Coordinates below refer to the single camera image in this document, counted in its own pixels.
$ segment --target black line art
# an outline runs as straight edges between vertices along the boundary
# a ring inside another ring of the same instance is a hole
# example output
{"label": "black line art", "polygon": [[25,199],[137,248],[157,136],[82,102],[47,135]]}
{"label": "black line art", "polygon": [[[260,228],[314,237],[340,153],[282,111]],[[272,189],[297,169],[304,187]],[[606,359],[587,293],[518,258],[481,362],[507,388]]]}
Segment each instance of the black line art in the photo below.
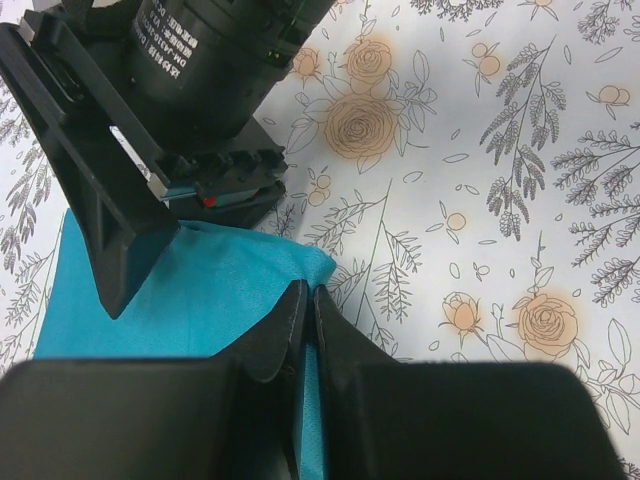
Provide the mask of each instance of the black line art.
{"label": "black line art", "polygon": [[498,8],[503,0],[474,0],[472,2],[453,2],[451,0],[411,0],[411,6],[418,9],[418,14],[427,15],[432,10],[438,18],[448,18],[450,22],[462,20],[467,22],[474,11],[487,8]]}
{"label": "black line art", "polygon": [[[640,194],[629,194],[633,191],[632,173],[640,166],[640,145],[632,145],[626,135],[618,137],[615,130],[609,134],[588,131],[578,142],[590,148],[576,148],[552,160],[554,169],[564,170],[554,186],[569,190],[567,203],[588,206],[593,219],[606,220],[600,226],[585,221],[572,223],[569,232],[579,237],[576,246],[583,249],[572,266],[595,262],[613,242],[618,251],[631,250],[629,258],[614,254],[601,262],[592,275],[591,283],[599,289],[594,302],[606,307],[634,283],[640,287],[640,255],[629,248],[640,232]],[[600,188],[606,200],[596,203]],[[632,300],[640,302],[640,288]]]}
{"label": "black line art", "polygon": [[500,43],[494,43],[491,47],[487,47],[484,43],[476,43],[471,49],[471,55],[477,59],[478,63],[474,60],[463,60],[463,62],[476,70],[475,90],[478,97],[480,97],[481,83],[484,82],[487,85],[491,85],[489,77],[500,71],[500,60],[493,55],[498,45]]}
{"label": "black line art", "polygon": [[606,62],[607,60],[611,60],[616,55],[618,55],[623,48],[624,47],[618,47],[603,53],[602,55],[600,55],[598,58],[595,59],[594,63],[602,63],[602,62]]}
{"label": "black line art", "polygon": [[[525,200],[535,200],[538,189],[544,190],[546,186],[545,164],[534,148],[539,152],[549,138],[552,143],[558,140],[558,110],[566,109],[560,82],[544,83],[542,80],[542,70],[552,45],[553,41],[539,50],[531,43],[507,66],[509,73],[496,92],[498,97],[504,98],[505,109],[480,139],[482,145],[491,137],[486,151],[494,152],[494,165],[498,165],[502,157],[511,156],[510,175],[493,182],[487,205],[490,212],[500,217],[500,232],[505,237],[513,235],[517,241],[521,238],[521,219],[529,223]],[[521,71],[516,75],[514,71],[519,68]],[[520,90],[524,93],[517,101]],[[525,123],[531,126],[531,145],[523,139]]]}
{"label": "black line art", "polygon": [[449,273],[456,280],[460,280],[460,267],[455,262],[449,264]]}
{"label": "black line art", "polygon": [[552,18],[554,18],[556,21],[559,21],[558,19],[558,15],[556,14],[555,10],[553,10],[553,8],[551,8],[551,4],[553,3],[552,0],[526,0],[523,3],[518,4],[519,7],[533,7],[533,9],[531,10],[531,20],[533,20],[534,18],[536,18],[536,15],[538,14],[538,12],[540,10],[543,10],[544,12],[548,13],[549,16],[551,16]]}
{"label": "black line art", "polygon": [[453,240],[456,245],[459,245],[460,238],[458,237],[457,232],[460,232],[467,225],[467,218],[459,212],[449,214],[447,212],[447,207],[444,203],[442,203],[442,201],[440,201],[440,214],[444,219],[444,223],[435,223],[425,231],[427,233],[435,232],[440,230],[442,227],[445,227],[446,225],[445,230],[447,232],[447,235],[449,235],[449,238],[451,238],[451,240]]}
{"label": "black line art", "polygon": [[295,210],[296,206],[293,203],[287,205],[279,203],[273,207],[274,218],[269,221],[269,226],[273,228],[271,232],[273,235],[281,238],[292,238],[295,227]]}
{"label": "black line art", "polygon": [[487,21],[486,21],[486,22],[484,22],[484,26],[485,26],[485,27],[488,27],[488,26],[491,24],[491,22],[493,22],[493,19],[494,19],[494,18],[496,18],[496,15],[497,15],[497,14],[498,14],[498,12],[493,12],[493,13],[491,14],[491,16],[490,16],[489,18],[487,18]]}
{"label": "black line art", "polygon": [[578,22],[578,31],[587,42],[600,45],[616,33],[620,19],[610,11],[617,6],[621,12],[631,11],[634,0],[597,0],[591,4],[591,11]]}
{"label": "black line art", "polygon": [[467,357],[465,357],[460,352],[456,352],[456,353],[452,354],[451,355],[451,361],[453,363],[469,363],[469,360],[467,360]]}
{"label": "black line art", "polygon": [[[15,147],[18,142],[30,138],[29,123],[0,78],[0,145],[8,142]],[[21,160],[24,173],[5,199],[16,223],[4,230],[0,241],[3,267],[11,273],[14,272],[16,262],[22,258],[23,248],[35,233],[36,209],[49,199],[54,178],[49,162],[36,140],[32,141],[29,150],[19,152],[16,159]]]}
{"label": "black line art", "polygon": [[628,107],[629,101],[631,100],[631,95],[628,90],[613,85],[602,87],[597,96],[589,92],[586,92],[586,94],[592,102],[603,104],[609,116],[614,120],[616,120],[616,114],[613,109]]}
{"label": "black line art", "polygon": [[303,215],[307,207],[319,207],[331,196],[331,190],[329,188],[331,186],[331,177],[326,174],[328,168],[328,166],[325,166],[320,171],[320,174],[316,174],[313,168],[307,168],[310,179],[309,184],[313,190],[310,193],[300,192],[291,195],[293,199],[303,199],[302,205],[300,206],[300,212]]}
{"label": "black line art", "polygon": [[620,463],[622,464],[622,470],[628,480],[640,480],[640,468],[636,467],[635,464],[628,462],[624,458],[620,459]]}
{"label": "black line art", "polygon": [[5,326],[13,331],[0,341],[0,376],[17,362],[29,358],[35,346],[38,323],[44,319],[53,283],[54,257],[60,244],[64,218],[60,222],[53,249],[45,256],[27,256],[16,273],[18,289],[6,311]]}
{"label": "black line art", "polygon": [[[409,297],[412,295],[407,288],[407,278],[417,273],[422,265],[419,260],[421,245],[417,243],[417,237],[410,236],[408,231],[395,233],[385,221],[390,189],[391,182],[387,194],[376,201],[365,201],[355,190],[356,202],[350,203],[347,199],[341,198],[343,206],[332,207],[331,213],[325,215],[325,223],[312,225],[311,228],[315,232],[304,235],[310,240],[308,245],[323,248],[331,256],[342,255],[343,236],[355,234],[364,215],[374,207],[379,207],[380,217],[371,257],[361,261],[354,259],[351,271],[344,265],[338,268],[329,287],[336,303],[342,308],[358,285],[364,282],[365,291],[360,298],[356,326],[363,308],[371,309],[373,318],[377,318],[374,304],[378,304],[377,310],[387,321],[393,319],[398,323],[404,322],[409,315]],[[369,287],[375,288],[375,293],[369,293]],[[378,333],[373,332],[372,338],[377,338],[377,335]]]}
{"label": "black line art", "polygon": [[564,46],[564,59],[567,61],[569,65],[571,65],[571,50],[569,49],[569,45]]}
{"label": "black line art", "polygon": [[482,278],[491,273],[488,265],[478,265],[476,262],[473,262],[473,270],[476,272],[476,278],[479,282],[482,282]]}
{"label": "black line art", "polygon": [[422,178],[422,175],[424,174],[424,172],[419,172],[419,171],[415,171],[415,172],[410,172],[407,173],[403,178],[402,181],[404,183],[415,183],[418,180],[420,180],[420,178]]}
{"label": "black line art", "polygon": [[574,341],[578,354],[576,373],[591,394],[604,425],[611,428],[615,424],[629,435],[629,410],[640,410],[640,402],[635,398],[640,393],[640,378],[628,372],[633,346],[626,328],[615,318],[609,322],[607,337],[612,362],[596,363],[589,348],[578,339]]}
{"label": "black line art", "polygon": [[633,30],[630,28],[625,28],[624,33],[631,36],[632,42],[640,42],[640,15],[634,15],[633,23],[631,26]]}
{"label": "black line art", "polygon": [[463,162],[467,158],[469,158],[468,153],[456,153],[455,155],[450,155],[448,157],[443,158],[442,161],[444,163],[458,163],[458,162]]}

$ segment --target orange rose drawing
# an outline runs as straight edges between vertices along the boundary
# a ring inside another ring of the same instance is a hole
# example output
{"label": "orange rose drawing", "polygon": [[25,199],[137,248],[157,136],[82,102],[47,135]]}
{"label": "orange rose drawing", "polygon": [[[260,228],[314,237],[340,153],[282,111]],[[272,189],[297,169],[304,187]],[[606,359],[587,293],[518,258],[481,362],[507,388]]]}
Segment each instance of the orange rose drawing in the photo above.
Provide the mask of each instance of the orange rose drawing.
{"label": "orange rose drawing", "polygon": [[526,342],[528,359],[555,360],[567,352],[578,335],[578,320],[567,303],[540,294],[520,308],[518,333]]}
{"label": "orange rose drawing", "polygon": [[302,77],[302,83],[304,85],[309,78],[320,74],[319,66],[318,52],[311,48],[301,48],[293,58],[293,68],[291,71]]}
{"label": "orange rose drawing", "polygon": [[352,94],[331,106],[324,133],[331,148],[344,158],[357,159],[363,172],[389,150],[397,125],[398,115],[387,102]]}
{"label": "orange rose drawing", "polygon": [[351,88],[356,94],[371,92],[373,87],[385,83],[372,92],[376,98],[382,99],[389,93],[387,73],[391,68],[391,50],[380,42],[364,40],[347,49],[347,74],[351,78]]}
{"label": "orange rose drawing", "polygon": [[478,317],[478,302],[466,293],[450,293],[442,303],[442,309],[447,317],[447,321],[442,325],[453,325],[460,332],[460,344],[469,332],[474,332],[478,327],[480,318]]}

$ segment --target white patterned background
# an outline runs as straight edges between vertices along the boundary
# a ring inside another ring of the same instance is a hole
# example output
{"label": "white patterned background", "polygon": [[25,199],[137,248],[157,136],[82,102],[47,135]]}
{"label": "white patterned background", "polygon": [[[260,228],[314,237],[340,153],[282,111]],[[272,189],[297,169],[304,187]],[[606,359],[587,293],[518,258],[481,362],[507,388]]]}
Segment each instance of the white patterned background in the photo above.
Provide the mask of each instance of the white patterned background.
{"label": "white patterned background", "polygon": [[[629,478],[639,56],[634,0],[338,0],[256,114],[292,167],[258,228],[337,260],[347,318],[398,359],[567,366]],[[0,153],[5,372],[37,340],[66,210],[6,88]]]}

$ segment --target leaf drawing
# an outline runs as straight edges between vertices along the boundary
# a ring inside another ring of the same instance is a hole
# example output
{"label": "leaf drawing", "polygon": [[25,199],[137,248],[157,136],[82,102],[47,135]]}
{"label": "leaf drawing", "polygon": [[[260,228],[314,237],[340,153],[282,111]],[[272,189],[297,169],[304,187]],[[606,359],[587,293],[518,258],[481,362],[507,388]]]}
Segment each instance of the leaf drawing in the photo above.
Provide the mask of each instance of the leaf drawing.
{"label": "leaf drawing", "polygon": [[386,197],[376,202],[357,200],[354,203],[349,203],[343,197],[341,199],[342,207],[331,207],[330,213],[324,216],[325,223],[312,225],[311,228],[315,232],[305,234],[305,237],[309,239],[308,245],[325,249],[331,256],[342,255],[344,252],[343,237],[355,233],[365,212],[385,200]]}
{"label": "leaf drawing", "polygon": [[633,29],[625,28],[624,33],[631,36],[631,41],[640,42],[640,15],[633,16],[633,23],[631,26]]}
{"label": "leaf drawing", "polygon": [[629,435],[631,420],[629,419],[629,406],[625,398],[618,392],[612,391],[607,396],[606,405],[611,419],[624,433]]}
{"label": "leaf drawing", "polygon": [[613,5],[619,6],[622,12],[631,10],[633,0],[598,0],[591,5],[591,11],[578,22],[578,31],[587,42],[600,45],[616,33],[620,19],[612,15]]}
{"label": "leaf drawing", "polygon": [[22,258],[23,247],[35,233],[38,219],[36,208],[49,199],[53,185],[53,171],[35,140],[20,159],[25,172],[6,196],[10,215],[16,221],[4,230],[0,240],[3,266],[11,273],[14,273],[17,262]]}
{"label": "leaf drawing", "polygon": [[365,265],[364,261],[359,263],[353,259],[352,270],[349,271],[343,265],[338,265],[334,275],[327,284],[327,289],[331,294],[334,302],[342,311],[344,304],[347,302],[351,294],[358,287],[362,279],[369,273],[371,265]]}
{"label": "leaf drawing", "polygon": [[283,204],[276,204],[270,211],[271,218],[269,226],[272,228],[271,233],[281,238],[292,238],[295,226],[295,205],[293,203],[282,207]]}
{"label": "leaf drawing", "polygon": [[411,306],[407,290],[409,282],[406,280],[410,273],[416,273],[422,263],[418,260],[421,245],[415,245],[416,237],[408,237],[408,232],[392,234],[384,221],[381,223],[381,233],[385,236],[391,261],[377,267],[377,276],[372,282],[379,287],[375,294],[375,302],[380,304],[380,313],[386,315],[387,321],[395,318],[402,323],[408,316]]}
{"label": "leaf drawing", "polygon": [[496,335],[487,335],[487,345],[496,362],[526,361],[524,352],[520,347]]}
{"label": "leaf drawing", "polygon": [[319,124],[310,118],[301,118],[291,126],[293,130],[287,141],[287,153],[290,155],[309,145],[320,131]]}
{"label": "leaf drawing", "polygon": [[[504,157],[511,161],[510,175],[493,182],[486,203],[489,212],[500,217],[500,232],[505,237],[513,235],[517,241],[522,219],[529,223],[526,201],[535,200],[538,192],[546,188],[546,168],[538,152],[549,140],[558,141],[558,111],[566,109],[560,82],[543,81],[543,67],[552,44],[543,50],[529,44],[509,63],[508,73],[496,92],[503,97],[504,109],[480,138],[481,145],[487,143],[486,152],[493,153],[494,165]],[[523,138],[526,130],[531,131],[530,143]]]}
{"label": "leaf drawing", "polygon": [[456,20],[467,22],[474,11],[498,8],[502,3],[503,0],[473,0],[470,2],[411,0],[411,6],[416,8],[420,15],[427,15],[435,10],[438,18],[447,18],[450,22],[455,22]]}
{"label": "leaf drawing", "polygon": [[[640,194],[630,196],[633,173],[640,166],[640,145],[632,145],[626,135],[614,130],[608,134],[588,131],[579,140],[588,147],[576,148],[555,157],[551,164],[564,170],[554,186],[567,189],[567,203],[585,205],[592,219],[607,221],[599,226],[593,222],[573,222],[569,232],[576,235],[576,246],[582,253],[573,261],[574,267],[594,262],[605,249],[613,246],[627,251],[640,233]],[[597,202],[599,195],[606,200]],[[640,287],[640,256],[605,260],[592,275],[599,289],[594,302],[606,307],[634,283]],[[640,302],[640,292],[633,301]]]}
{"label": "leaf drawing", "polygon": [[609,348],[620,365],[625,366],[631,361],[629,334],[615,318],[609,322]]}
{"label": "leaf drawing", "polygon": [[607,60],[611,60],[616,55],[618,55],[622,51],[623,48],[624,47],[618,47],[618,48],[614,48],[612,50],[609,50],[608,52],[603,53],[598,58],[596,58],[595,63],[602,63],[602,62],[606,62]]}

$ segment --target teal cloth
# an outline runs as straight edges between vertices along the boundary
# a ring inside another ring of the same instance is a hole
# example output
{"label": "teal cloth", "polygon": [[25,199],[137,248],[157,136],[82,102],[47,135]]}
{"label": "teal cloth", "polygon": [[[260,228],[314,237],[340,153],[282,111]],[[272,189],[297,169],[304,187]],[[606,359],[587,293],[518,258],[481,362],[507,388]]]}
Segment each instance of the teal cloth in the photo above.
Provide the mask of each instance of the teal cloth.
{"label": "teal cloth", "polygon": [[[185,222],[116,321],[104,312],[75,217],[65,218],[51,301],[34,357],[209,357],[273,308],[289,283],[324,284],[321,250],[263,233]],[[315,350],[307,349],[302,478],[324,478]]]}

